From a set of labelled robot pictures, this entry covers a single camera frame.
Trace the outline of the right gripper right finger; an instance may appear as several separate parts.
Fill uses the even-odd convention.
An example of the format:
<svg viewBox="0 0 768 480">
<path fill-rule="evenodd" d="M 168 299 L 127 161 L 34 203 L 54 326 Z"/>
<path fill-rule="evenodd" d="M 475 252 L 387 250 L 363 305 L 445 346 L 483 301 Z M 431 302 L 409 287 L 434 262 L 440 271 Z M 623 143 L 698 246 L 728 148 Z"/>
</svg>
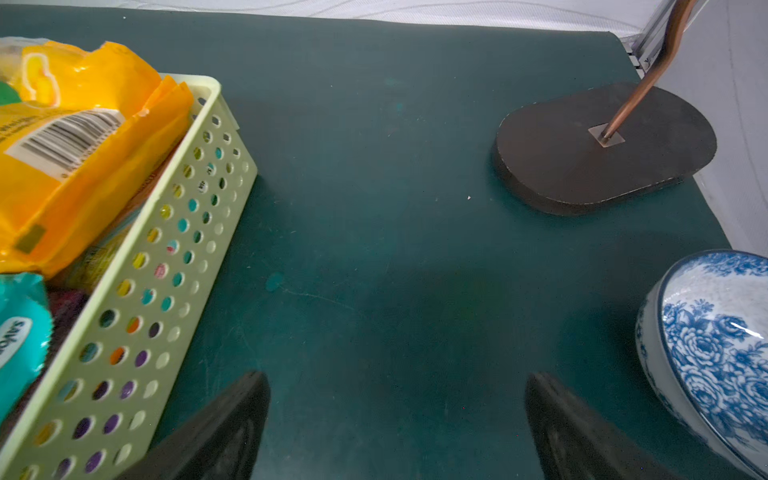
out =
<svg viewBox="0 0 768 480">
<path fill-rule="evenodd" d="M 528 376 L 525 410 L 547 479 L 675 479 L 557 377 Z"/>
</svg>

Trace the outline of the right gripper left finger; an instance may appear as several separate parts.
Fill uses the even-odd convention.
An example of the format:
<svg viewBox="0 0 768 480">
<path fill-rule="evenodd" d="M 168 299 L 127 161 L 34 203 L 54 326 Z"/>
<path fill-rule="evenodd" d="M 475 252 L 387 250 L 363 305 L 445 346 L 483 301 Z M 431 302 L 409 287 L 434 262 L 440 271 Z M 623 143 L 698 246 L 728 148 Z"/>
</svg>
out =
<svg viewBox="0 0 768 480">
<path fill-rule="evenodd" d="M 266 375 L 250 371 L 118 477 L 249 479 L 269 402 Z"/>
</svg>

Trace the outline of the mint blossom candy bag front-up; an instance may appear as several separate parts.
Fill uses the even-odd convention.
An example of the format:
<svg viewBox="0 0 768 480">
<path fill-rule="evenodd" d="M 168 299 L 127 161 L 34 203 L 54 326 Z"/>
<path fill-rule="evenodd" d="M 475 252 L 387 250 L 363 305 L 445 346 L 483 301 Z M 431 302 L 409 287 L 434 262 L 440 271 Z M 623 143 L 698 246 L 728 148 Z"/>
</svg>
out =
<svg viewBox="0 0 768 480">
<path fill-rule="evenodd" d="M 1 417 L 6 418 L 45 366 L 53 333 L 44 278 L 1 276 Z"/>
</svg>

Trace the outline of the yellow orange candy bag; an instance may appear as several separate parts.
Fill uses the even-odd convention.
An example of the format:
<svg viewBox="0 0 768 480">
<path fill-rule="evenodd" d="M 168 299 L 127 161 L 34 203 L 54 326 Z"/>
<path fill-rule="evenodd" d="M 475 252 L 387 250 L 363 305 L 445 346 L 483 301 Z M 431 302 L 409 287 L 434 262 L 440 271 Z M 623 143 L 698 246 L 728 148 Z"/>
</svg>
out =
<svg viewBox="0 0 768 480">
<path fill-rule="evenodd" d="M 1 270 L 53 277 L 185 136 L 194 97 L 113 42 L 5 37 L 1 82 Z"/>
</svg>

